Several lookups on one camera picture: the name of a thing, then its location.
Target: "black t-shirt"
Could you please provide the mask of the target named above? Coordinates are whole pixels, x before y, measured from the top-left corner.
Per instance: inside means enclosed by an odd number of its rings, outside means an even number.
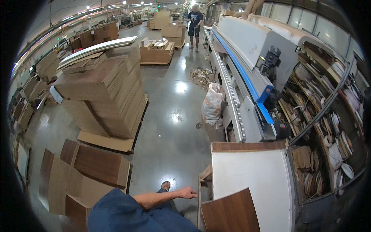
[[[188,15],[188,18],[191,19],[191,24],[189,25],[190,27],[195,27],[200,22],[200,20],[204,20],[204,16],[199,11],[191,11]]]

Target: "industrial machinery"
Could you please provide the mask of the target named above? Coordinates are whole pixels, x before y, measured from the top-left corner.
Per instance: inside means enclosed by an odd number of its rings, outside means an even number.
[[[279,120],[275,105],[304,42],[332,53],[314,36],[261,16],[243,20],[221,15],[218,23],[205,27],[211,66],[226,91],[223,123],[228,141],[234,137],[236,142],[256,143],[290,136],[290,126]]]

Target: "black shorts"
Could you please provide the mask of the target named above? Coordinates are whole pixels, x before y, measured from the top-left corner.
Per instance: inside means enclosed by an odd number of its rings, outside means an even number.
[[[198,27],[191,27],[190,25],[190,28],[189,28],[189,31],[188,31],[188,35],[189,36],[195,36],[195,37],[198,37],[198,35],[200,34],[200,27],[201,26],[198,26]]]

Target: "blue machine stripe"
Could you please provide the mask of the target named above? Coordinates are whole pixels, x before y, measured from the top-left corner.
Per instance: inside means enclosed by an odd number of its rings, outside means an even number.
[[[249,89],[250,91],[250,94],[251,96],[253,97],[254,99],[254,102],[256,102],[256,105],[258,106],[258,108],[260,109],[260,111],[262,112],[263,114],[263,117],[265,118],[265,120],[267,121],[267,123],[269,124],[273,124],[273,119],[272,117],[269,115],[268,113],[268,110],[265,108],[265,106],[263,105],[265,99],[267,99],[268,97],[268,94],[266,91],[264,91],[264,93],[260,96],[258,96],[250,78],[248,77],[248,75],[246,74],[245,70],[242,68],[240,62],[238,62],[238,60],[236,59],[236,57],[233,55],[232,51],[229,49],[229,47],[227,46],[227,44],[224,42],[224,40],[220,37],[220,35],[218,35],[213,29],[212,29],[212,32],[214,33],[214,35],[216,36],[216,38],[219,40],[219,42],[223,45],[224,49],[228,52],[229,56],[231,57],[231,59],[233,60],[234,62],[234,65],[236,66],[236,68],[238,69],[238,71],[240,72],[241,76],[242,76],[242,79],[245,81],[246,85],[247,85],[247,88]],[[272,90],[273,89],[273,86],[271,85],[268,85],[267,86],[268,89]]]

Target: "man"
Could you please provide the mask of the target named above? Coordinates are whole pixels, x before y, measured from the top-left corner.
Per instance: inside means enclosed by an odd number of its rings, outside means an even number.
[[[204,17],[202,13],[198,11],[198,5],[194,4],[192,6],[192,11],[188,15],[188,22],[191,21],[188,28],[188,35],[191,40],[191,46],[189,49],[193,49],[193,35],[196,37],[196,52],[198,52],[198,35],[200,34],[200,25],[203,20]]]
[[[169,192],[170,182],[165,181],[156,193],[136,196],[113,189],[102,197],[90,211],[87,226],[89,232],[113,231],[184,231],[199,232],[188,219],[171,207],[174,198],[197,197],[191,187]]]

